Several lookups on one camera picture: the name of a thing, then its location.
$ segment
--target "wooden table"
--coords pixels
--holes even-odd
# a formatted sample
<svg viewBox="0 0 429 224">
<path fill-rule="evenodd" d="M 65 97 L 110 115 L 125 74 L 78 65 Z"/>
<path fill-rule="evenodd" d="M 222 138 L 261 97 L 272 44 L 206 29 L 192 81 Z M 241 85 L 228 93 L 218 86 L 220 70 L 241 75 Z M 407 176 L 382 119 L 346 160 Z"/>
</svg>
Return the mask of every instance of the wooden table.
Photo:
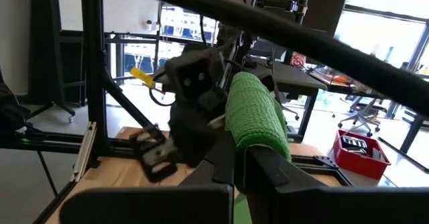
<svg viewBox="0 0 429 224">
<path fill-rule="evenodd" d="M 141 129 L 133 127 L 123 127 L 117 134 L 116 138 L 128 139 L 129 135 L 141 131 Z M 321 152 L 313 147 L 305 144 L 290 144 L 291 154 L 302 156 L 322 155 Z M 158 183 L 151 183 L 146 178 L 141 166 L 137 160 L 124 158 L 109 158 L 100 157 L 101 164 L 98 168 L 91 168 L 84 177 L 76 184 L 64 201 L 68 200 L 75 194 L 90 189 L 100 187 L 147 187 L 147 186 L 177 186 L 179 185 L 193 169 L 185 164 L 178 165 L 178 171 Z M 314 174 L 313 177 L 325 183 L 328 186 L 341 186 L 334 176 L 324 176 Z M 62 204 L 55 210 L 46 223 L 59 223 L 59 214 Z"/>
</svg>

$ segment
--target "floor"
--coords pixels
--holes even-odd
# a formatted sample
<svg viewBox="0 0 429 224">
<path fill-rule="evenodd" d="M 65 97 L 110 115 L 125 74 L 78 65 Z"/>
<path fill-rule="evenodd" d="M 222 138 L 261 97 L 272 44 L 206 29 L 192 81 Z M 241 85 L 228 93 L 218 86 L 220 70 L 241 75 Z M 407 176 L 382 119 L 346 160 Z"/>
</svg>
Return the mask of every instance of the floor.
<svg viewBox="0 0 429 224">
<path fill-rule="evenodd" d="M 168 130 L 169 108 L 160 107 L 150 101 L 147 89 L 141 86 L 125 85 L 124 93 L 129 97 L 137 108 L 154 123 L 157 123 L 162 130 Z M 164 99 L 155 94 L 163 103 L 169 103 L 173 95 L 167 95 Z M 107 126 L 109 137 L 114 137 L 123 126 L 138 127 L 137 122 L 118 103 L 107 96 Z M 68 114 L 63 110 L 53 107 L 49 111 L 34 117 L 31 122 L 35 127 L 44 131 L 55 131 L 63 133 L 83 134 L 88 122 L 87 108 L 82 107 L 76 110 L 76 118 L 73 123 L 68 122 Z M 333 119 L 331 112 L 313 111 L 310 123 L 304 138 L 305 144 L 316 146 L 321 151 L 328 153 L 335 139 L 337 123 L 339 119 L 346 115 L 336 114 Z M 299 126 L 299 122 L 294 120 L 294 115 L 286 113 L 288 123 Z M 345 123 L 343 129 L 352 128 L 351 123 Z M 391 134 L 395 139 L 403 139 L 400 131 L 406 125 L 401 121 L 382 120 L 380 135 Z M 354 130 L 357 133 L 366 133 L 362 128 Z M 428 150 L 424 140 L 416 144 L 419 150 L 410 150 L 423 158 Z M 381 144 L 386 153 L 391 166 L 387 167 L 385 177 L 379 182 L 379 186 L 429 186 L 429 175 L 423 173 L 406 159 L 399 156 L 386 145 Z M 72 166 L 76 155 L 43 153 L 48 168 L 52 173 L 58 191 L 68 182 L 72 173 Z M 54 198 L 48 181 L 44 175 L 42 165 L 35 152 L 18 150 L 0 150 L 0 223 L 20 224 L 31 223 L 42 212 L 46 205 Z"/>
</svg>

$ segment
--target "yellow handle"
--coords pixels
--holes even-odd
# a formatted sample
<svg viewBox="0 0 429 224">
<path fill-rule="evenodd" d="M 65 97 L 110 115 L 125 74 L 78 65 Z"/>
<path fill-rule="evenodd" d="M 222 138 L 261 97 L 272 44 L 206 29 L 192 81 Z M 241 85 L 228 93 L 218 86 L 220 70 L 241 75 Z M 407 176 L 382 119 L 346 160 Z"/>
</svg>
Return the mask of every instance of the yellow handle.
<svg viewBox="0 0 429 224">
<path fill-rule="evenodd" d="M 138 78 L 142 80 L 144 83 L 150 86 L 150 88 L 155 87 L 155 81 L 152 80 L 152 77 L 150 75 L 144 73 L 142 70 L 137 68 L 132 68 L 130 72 L 135 78 Z"/>
</svg>

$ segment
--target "glass wall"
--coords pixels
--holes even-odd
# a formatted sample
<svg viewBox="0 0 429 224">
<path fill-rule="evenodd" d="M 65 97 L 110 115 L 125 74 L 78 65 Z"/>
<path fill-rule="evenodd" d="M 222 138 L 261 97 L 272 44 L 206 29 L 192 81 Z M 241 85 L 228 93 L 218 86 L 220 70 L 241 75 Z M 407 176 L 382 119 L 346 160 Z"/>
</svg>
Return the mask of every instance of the glass wall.
<svg viewBox="0 0 429 224">
<path fill-rule="evenodd" d="M 423 29 L 424 23 L 345 11 L 336 38 L 399 68 L 410 61 Z"/>
<path fill-rule="evenodd" d="M 413 17 L 429 18 L 429 0 L 346 0 L 346 4 L 410 15 Z"/>
<path fill-rule="evenodd" d="M 416 72 L 429 77 L 429 49 L 427 47 L 420 59 L 420 65 L 417 67 Z"/>
</svg>

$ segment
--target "red plastic box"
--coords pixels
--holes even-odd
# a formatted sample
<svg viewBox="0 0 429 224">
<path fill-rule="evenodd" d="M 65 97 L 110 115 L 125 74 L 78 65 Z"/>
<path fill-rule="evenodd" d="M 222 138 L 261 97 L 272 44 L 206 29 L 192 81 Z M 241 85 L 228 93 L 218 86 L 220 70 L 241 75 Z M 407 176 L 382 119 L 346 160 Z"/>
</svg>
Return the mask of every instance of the red plastic box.
<svg viewBox="0 0 429 224">
<path fill-rule="evenodd" d="M 370 137 L 365 137 L 355 133 L 345 133 L 346 131 L 343 131 L 341 129 L 339 129 L 336 133 L 335 142 L 333 146 L 336 164 L 346 170 L 350 170 L 358 174 L 362 174 L 364 176 L 379 180 L 383 176 L 384 170 L 387 168 L 387 166 L 390 165 L 390 162 L 384 154 L 383 150 L 380 148 L 378 141 Z M 372 156 L 373 148 L 375 148 L 376 150 L 380 151 L 380 154 L 383 155 L 385 162 L 373 159 L 368 156 L 363 156 L 360 154 L 350 153 L 346 151 L 341 144 L 343 135 L 364 140 L 368 145 L 368 154 Z"/>
</svg>

